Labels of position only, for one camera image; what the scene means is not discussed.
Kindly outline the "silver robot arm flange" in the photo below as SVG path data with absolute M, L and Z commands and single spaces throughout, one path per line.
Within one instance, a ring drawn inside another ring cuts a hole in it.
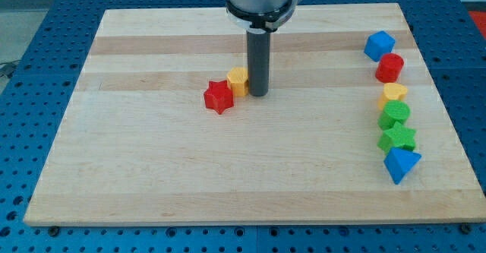
M 277 31 L 302 0 L 226 0 L 226 12 L 237 26 L 252 34 Z

